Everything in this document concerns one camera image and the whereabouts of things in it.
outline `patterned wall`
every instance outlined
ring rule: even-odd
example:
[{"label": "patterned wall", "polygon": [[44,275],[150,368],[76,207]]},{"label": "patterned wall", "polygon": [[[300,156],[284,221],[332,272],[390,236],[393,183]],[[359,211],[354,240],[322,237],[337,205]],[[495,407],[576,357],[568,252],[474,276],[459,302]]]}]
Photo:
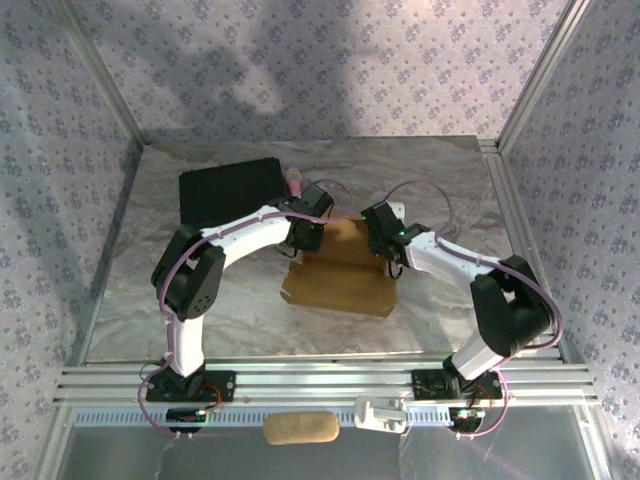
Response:
[{"label": "patterned wall", "polygon": [[0,5],[0,478],[26,478],[133,153],[47,2]]},{"label": "patterned wall", "polygon": [[568,337],[640,476],[640,3],[593,2],[508,159]]},{"label": "patterned wall", "polygon": [[146,139],[495,138],[565,0],[76,0]]}]

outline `wire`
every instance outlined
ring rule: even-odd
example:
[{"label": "wire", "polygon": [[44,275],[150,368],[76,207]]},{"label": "wire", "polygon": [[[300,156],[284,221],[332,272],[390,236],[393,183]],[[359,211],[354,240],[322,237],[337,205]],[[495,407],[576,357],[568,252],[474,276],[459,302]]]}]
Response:
[{"label": "wire", "polygon": [[[323,179],[323,180],[318,180],[317,182],[313,182],[311,185],[315,185],[315,184],[321,183],[321,182],[338,183],[335,180]],[[351,209],[353,210],[353,195],[351,193],[351,190],[349,190],[349,188],[346,185],[343,185],[342,183],[339,183],[339,185],[342,186],[347,191],[347,193],[349,194],[349,197],[351,198]],[[333,213],[333,207],[335,207],[335,205],[336,205],[335,202],[331,202],[331,206],[329,207],[329,211],[327,212],[327,218],[331,218],[331,213]],[[289,254],[286,251],[282,250],[280,245],[276,245],[275,246],[275,250],[276,250],[276,252],[278,252],[283,257],[286,257],[286,258],[289,258],[289,259],[294,259],[294,258],[296,258],[298,256],[298,249],[297,248],[293,249],[293,253],[292,254]]]},{"label": "wire", "polygon": [[428,392],[428,393],[442,393],[445,390],[444,387],[433,389],[433,388],[425,387],[424,385],[418,385],[418,384],[413,384],[412,387],[417,388],[418,390],[424,390],[425,392]]},{"label": "wire", "polygon": [[387,272],[389,273],[389,276],[391,278],[393,278],[394,280],[398,280],[402,276],[402,273],[404,272],[404,267],[400,265],[400,268],[398,269],[398,273],[393,273],[393,267],[391,266],[391,264],[392,262],[387,262]]},{"label": "wire", "polygon": [[[553,315],[551,323],[552,324],[555,323],[555,326],[556,326],[554,336],[551,338],[551,340],[547,342],[536,344],[536,345],[527,345],[522,350],[527,350],[527,351],[539,350],[539,349],[553,347],[557,345],[564,333],[564,318],[562,317],[562,312],[560,312],[560,308],[558,307],[555,300],[538,283],[536,283],[526,275],[523,275],[522,273],[510,267],[507,267],[506,265],[502,265],[500,263],[487,260],[483,258],[481,255],[474,256],[474,255],[467,255],[465,253],[461,253],[449,247],[442,241],[441,236],[446,234],[453,227],[454,213],[453,213],[453,204],[451,202],[451,198],[449,197],[447,192],[445,192],[439,185],[429,180],[413,180],[413,181],[404,182],[392,188],[389,191],[389,193],[387,193],[384,200],[385,201],[388,200],[391,197],[391,195],[393,195],[395,192],[397,192],[404,186],[417,184],[417,183],[426,183],[428,185],[431,185],[442,194],[445,201],[447,202],[447,207],[449,208],[449,219],[434,232],[434,241],[436,242],[436,245],[439,248],[449,253],[450,255],[453,255],[454,257],[458,257],[458,258],[461,258],[462,260],[466,260],[469,262],[474,262],[478,265],[483,265],[485,267],[500,270],[503,273],[506,273],[507,275],[510,275],[520,280],[522,283],[524,283],[529,288],[531,288],[534,292],[536,292],[544,300],[544,302],[549,306],[549,309],[551,310],[551,313]],[[504,417],[507,414],[507,408],[509,405],[509,388],[507,386],[507,382],[504,378],[504,375],[502,374],[502,372],[499,370],[498,367],[505,364],[509,360],[510,360],[510,357],[505,357],[493,367],[493,370],[498,374],[498,377],[500,378],[500,381],[504,387],[504,406],[500,411],[500,415],[498,416],[498,419],[491,427],[487,428],[486,430],[483,430],[482,432],[473,433],[473,434],[464,434],[464,433],[458,432],[459,435],[468,436],[468,437],[483,436],[495,431],[500,426],[500,424],[504,420]]]},{"label": "wire", "polygon": [[216,400],[216,403],[214,405],[208,405],[205,408],[203,408],[203,410],[209,410],[212,408],[216,408],[218,405],[220,405],[220,412],[222,412],[222,409],[224,408],[224,402],[222,399],[222,393],[220,393],[220,389],[218,387],[216,387],[215,385],[211,385],[210,383],[206,383],[203,388],[209,389],[209,390],[214,390],[216,392],[216,396],[218,397],[218,399]]},{"label": "wire", "polygon": [[138,376],[140,377],[140,380],[144,380],[144,377],[142,376],[142,370],[147,368],[149,365],[158,366],[157,363],[153,363],[153,362],[145,363],[142,367],[140,367],[140,371],[138,372]]},{"label": "wire", "polygon": [[[489,409],[491,409],[491,407],[493,406],[493,399],[491,398],[491,395],[489,394],[487,389],[484,388],[482,385],[478,385],[477,389],[484,392],[484,394],[487,396],[487,398],[489,399]],[[469,404],[469,408],[472,408],[473,404],[476,403],[477,401],[478,401],[478,395],[476,394],[473,400],[471,400],[471,403]]]},{"label": "wire", "polygon": [[475,431],[477,431],[477,430],[479,430],[479,429],[480,429],[480,427],[482,426],[482,420],[483,420],[483,419],[484,419],[484,417],[480,417],[480,416],[478,416],[478,415],[475,413],[475,410],[474,410],[474,411],[473,411],[473,414],[468,413],[468,414],[467,414],[467,416],[466,416],[466,417],[464,417],[464,418],[462,419],[462,422],[460,422],[460,424],[459,424],[458,426],[456,426],[456,425],[455,425],[455,423],[454,423],[453,428],[455,428],[455,429],[456,429],[456,430],[454,430],[454,431],[455,431],[456,433],[457,433],[457,432],[460,432],[460,427],[462,427],[462,425],[464,425],[464,424],[465,424],[465,423],[467,423],[467,422],[469,422],[469,425],[470,425],[471,427],[473,427],[474,423],[475,423],[476,421],[478,421],[478,426],[475,428]]},{"label": "wire", "polygon": [[353,196],[353,192],[351,191],[351,189],[349,187],[347,187],[344,183],[342,183],[339,180],[335,180],[333,178],[321,178],[320,180],[316,180],[315,182],[311,182],[309,185],[307,185],[304,190],[302,191],[302,194],[304,195],[304,192],[314,186],[314,185],[318,185],[319,183],[333,183],[334,185],[338,185],[340,188],[342,188],[345,192],[347,192],[347,195],[349,195],[349,211],[347,213],[353,213],[355,212],[355,197]]},{"label": "wire", "polygon": [[396,185],[391,190],[389,190],[389,193],[387,193],[387,195],[384,197],[384,199],[382,201],[383,202],[389,201],[391,196],[393,194],[395,194],[401,188],[404,188],[404,187],[406,187],[408,185],[418,185],[418,184],[427,184],[427,185],[432,186],[433,188],[435,188],[436,190],[438,190],[440,192],[440,194],[444,197],[445,202],[447,202],[447,208],[449,209],[449,218],[438,229],[438,231],[442,232],[442,234],[444,235],[444,233],[448,232],[449,229],[451,229],[453,227],[453,221],[454,221],[453,202],[451,201],[451,197],[449,197],[449,194],[442,187],[440,187],[440,185],[438,185],[437,183],[434,183],[434,182],[432,182],[430,180],[427,180],[427,179],[409,180],[407,182],[402,182],[401,184]]},{"label": "wire", "polygon": [[[549,309],[551,310],[551,313],[553,315],[553,318],[551,319],[551,323],[552,324],[555,323],[555,325],[556,325],[554,336],[551,338],[551,340],[549,340],[547,342],[539,343],[539,344],[536,344],[536,345],[527,345],[527,346],[523,347],[522,350],[527,350],[527,351],[540,350],[542,348],[554,347],[554,346],[556,346],[558,344],[558,342],[562,338],[562,335],[564,334],[564,318],[562,317],[562,313],[560,312],[560,308],[558,307],[558,304],[551,297],[551,295],[549,295],[547,292],[545,292],[545,290],[538,283],[536,283],[535,281],[533,281],[532,279],[530,279],[526,275],[518,272],[517,270],[514,270],[513,268],[507,267],[506,265],[502,265],[501,263],[497,263],[497,262],[493,262],[491,260],[487,260],[486,258],[483,258],[481,255],[478,255],[478,256],[467,255],[466,253],[459,252],[459,251],[449,247],[440,238],[440,232],[439,231],[435,232],[434,239],[435,239],[435,242],[438,245],[438,247],[440,247],[442,250],[444,250],[445,252],[447,252],[447,253],[455,256],[455,257],[461,258],[463,260],[467,260],[469,262],[475,262],[475,263],[477,263],[479,265],[483,265],[485,267],[490,267],[490,268],[494,268],[496,270],[500,270],[500,271],[506,273],[507,275],[510,275],[510,276],[520,280],[522,283],[524,283],[529,288],[531,288],[534,292],[536,292],[542,298],[542,300],[544,300],[544,302],[549,306]],[[496,366],[503,365],[509,359],[510,359],[510,357],[505,357],[505,359],[500,361],[500,363],[498,363]]]},{"label": "wire", "polygon": [[[162,288],[160,289],[160,295],[158,296],[158,304],[160,307],[160,312],[162,312],[162,314],[166,317],[166,326],[167,326],[167,352],[165,353],[165,361],[164,363],[157,369],[153,370],[152,372],[150,372],[140,383],[139,387],[138,387],[138,392],[137,392],[137,400],[138,400],[138,405],[140,406],[140,411],[142,412],[142,414],[144,415],[145,419],[147,420],[147,422],[149,422],[149,424],[151,424],[151,426],[153,428],[155,428],[156,430],[158,430],[161,433],[164,433],[165,435],[170,435],[170,436],[179,436],[179,432],[172,432],[171,430],[169,430],[166,427],[161,426],[158,422],[156,422],[153,417],[151,416],[151,414],[149,413],[149,411],[147,410],[146,405],[144,404],[144,398],[143,398],[143,392],[145,390],[145,387],[147,387],[149,385],[149,382],[151,381],[151,379],[159,374],[164,372],[167,368],[169,368],[169,366],[171,365],[171,361],[174,355],[174,344],[173,344],[173,335],[172,335],[172,325],[173,322],[178,321],[177,317],[175,316],[175,314],[169,310],[167,308],[166,305],[166,299],[167,299],[167,292],[169,290],[169,285],[171,285],[171,282],[173,281],[173,278],[175,277],[176,273],[178,272],[178,270],[180,269],[180,267],[182,267],[182,265],[184,265],[184,263],[187,261],[187,259],[198,249],[200,248],[202,245],[204,245],[207,242],[210,242],[212,240],[216,240],[219,237],[225,237],[227,235],[230,235],[234,232],[238,232],[244,228],[247,228],[251,225],[254,225],[256,223],[260,223],[266,220],[270,220],[272,218],[280,218],[280,217],[293,217],[293,218],[300,218],[303,220],[309,220],[311,222],[314,223],[332,223],[332,222],[340,222],[342,220],[345,219],[345,217],[339,217],[339,218],[319,218],[319,217],[312,217],[311,215],[305,215],[303,213],[298,213],[298,212],[272,212],[272,213],[267,213],[265,215],[256,215],[254,217],[248,218],[247,220],[238,223],[236,225],[233,225],[231,227],[228,227],[224,230],[221,230],[220,232],[216,232],[216,233],[212,233],[211,235],[207,235],[206,237],[201,238],[200,240],[196,241],[193,245],[191,245],[191,247],[189,247],[187,250],[185,250],[185,252],[180,256],[180,258],[178,258],[178,260],[176,261],[176,263],[173,265],[173,267],[171,267],[171,270],[169,270],[169,273],[167,274],[167,277],[164,281],[164,283],[162,284]],[[206,433],[198,433],[198,436],[213,436],[214,434],[206,434]]]},{"label": "wire", "polygon": [[480,430],[482,428],[483,422],[484,422],[484,417],[480,417],[480,423],[478,423],[478,428],[476,430]]},{"label": "wire", "polygon": [[456,432],[456,435],[460,435],[462,437],[482,437],[483,435],[488,435],[491,432],[494,432],[500,426],[500,424],[504,420],[504,417],[507,415],[507,409],[509,408],[509,387],[507,386],[507,380],[504,378],[504,374],[500,371],[500,369],[494,368],[493,371],[498,374],[498,378],[500,379],[500,383],[502,384],[502,389],[504,390],[504,405],[502,407],[502,410],[500,410],[500,415],[498,415],[498,418],[493,423],[493,425],[491,425],[486,430],[475,433]]},{"label": "wire", "polygon": [[[518,272],[518,271],[516,271],[516,270],[514,270],[514,269],[512,269],[510,267],[507,267],[506,265],[502,265],[502,264],[497,263],[497,262],[492,262],[491,260],[487,260],[486,258],[483,258],[481,255],[474,256],[474,255],[467,255],[465,253],[458,252],[457,250],[449,247],[448,245],[446,245],[442,241],[442,239],[440,237],[442,235],[445,235],[449,231],[449,229],[451,229],[453,227],[453,221],[454,221],[453,203],[451,202],[451,198],[449,197],[449,194],[447,194],[447,192],[444,189],[442,189],[436,183],[431,182],[431,181],[426,180],[426,179],[410,180],[410,181],[403,182],[403,183],[393,187],[389,191],[389,193],[387,193],[387,195],[384,197],[384,201],[387,201],[391,197],[391,195],[393,195],[398,190],[400,190],[401,188],[403,188],[403,187],[405,187],[407,185],[414,185],[414,184],[421,184],[421,183],[425,183],[427,185],[431,185],[436,190],[438,190],[442,194],[442,196],[444,197],[445,201],[447,202],[447,207],[449,208],[449,219],[441,227],[439,227],[434,232],[435,233],[434,240],[436,242],[436,245],[438,245],[438,247],[440,247],[442,250],[444,250],[445,252],[449,253],[450,255],[453,255],[454,257],[458,257],[458,258],[461,258],[461,259],[469,261],[469,262],[474,262],[474,263],[477,263],[479,265],[483,265],[485,267],[490,267],[490,268],[494,268],[496,270],[500,270],[503,273],[506,273],[507,275],[510,275],[510,276],[520,280],[522,283],[524,283],[525,285],[530,287],[534,292],[536,292],[538,295],[540,295],[540,297],[542,297],[544,302],[549,306],[549,309],[551,310],[551,313],[553,315],[551,323],[555,323],[555,326],[556,326],[554,336],[551,338],[551,340],[549,340],[547,342],[536,344],[536,345],[527,345],[522,350],[531,351],[531,350],[538,350],[538,349],[542,349],[542,348],[556,346],[558,344],[558,342],[560,341],[560,339],[562,338],[562,335],[564,334],[564,318],[563,318],[562,312],[560,312],[560,308],[558,307],[558,305],[555,302],[555,300],[551,297],[551,295],[549,295],[547,292],[545,292],[545,290],[538,283],[536,283],[535,281],[533,281],[532,279],[530,279],[526,275],[523,275],[522,273],[520,273],[520,272]],[[509,360],[509,357],[506,357],[504,360],[500,361],[496,366],[503,365],[508,360]]]}]

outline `sponge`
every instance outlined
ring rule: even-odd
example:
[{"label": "sponge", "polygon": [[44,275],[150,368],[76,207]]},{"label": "sponge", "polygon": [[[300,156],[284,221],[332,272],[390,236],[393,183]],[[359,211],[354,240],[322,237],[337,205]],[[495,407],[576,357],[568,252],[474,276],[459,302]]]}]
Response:
[{"label": "sponge", "polygon": [[333,412],[289,412],[269,415],[263,426],[269,445],[327,443],[340,433],[340,420]]}]

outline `cardboard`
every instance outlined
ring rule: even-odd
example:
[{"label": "cardboard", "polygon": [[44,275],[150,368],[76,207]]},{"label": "cardboard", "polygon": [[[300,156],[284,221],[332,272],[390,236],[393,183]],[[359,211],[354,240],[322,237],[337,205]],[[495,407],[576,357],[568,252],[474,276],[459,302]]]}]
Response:
[{"label": "cardboard", "polygon": [[396,305],[395,280],[387,262],[367,245],[369,231],[362,219],[329,223],[316,253],[303,252],[292,261],[282,283],[282,298],[293,305],[388,317]]}]

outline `aluminum frame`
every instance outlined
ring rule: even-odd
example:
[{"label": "aluminum frame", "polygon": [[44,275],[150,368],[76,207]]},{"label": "aluminum frame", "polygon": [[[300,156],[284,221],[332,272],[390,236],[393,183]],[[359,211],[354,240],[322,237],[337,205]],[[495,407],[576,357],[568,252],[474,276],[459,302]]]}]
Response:
[{"label": "aluminum frame", "polygon": [[[509,164],[498,152],[497,144],[490,140],[481,141],[489,176],[502,209],[507,234],[514,253],[524,257],[531,265],[538,281],[545,290],[549,290],[549,282],[542,268],[542,260],[529,228],[524,205],[518,194],[517,184]],[[566,338],[561,339],[558,348],[562,358],[568,364],[578,364],[580,357]],[[576,405],[573,407],[587,456],[596,478],[623,478],[622,462],[613,445],[613,440],[606,425],[604,414],[599,407]]]},{"label": "aluminum frame", "polygon": [[[465,400],[413,400],[411,371],[442,368],[422,354],[391,354],[372,359],[350,356],[290,357],[269,360],[243,358],[212,361],[207,370],[237,372],[233,406],[344,407],[357,396],[403,397],[407,406],[464,407]],[[143,364],[87,366],[66,369],[54,405],[64,407],[131,406],[136,402]],[[595,405],[598,402],[585,365],[564,364],[558,352],[527,356],[506,364],[511,406]],[[494,400],[494,405],[502,404]],[[154,403],[167,407],[170,404]],[[488,400],[479,405],[489,406]]]},{"label": "aluminum frame", "polygon": [[549,83],[590,3],[591,0],[570,0],[567,3],[496,140],[501,155],[506,155],[513,146],[513,142]]},{"label": "aluminum frame", "polygon": [[76,47],[78,55],[80,55],[87,70],[93,76],[107,106],[113,112],[122,129],[133,141],[138,152],[142,153],[146,143],[144,135],[109,73],[109,69],[100,55],[92,35],[84,25],[82,15],[69,0],[49,0],[49,4],[58,15],[64,30],[69,35],[71,43]]}]

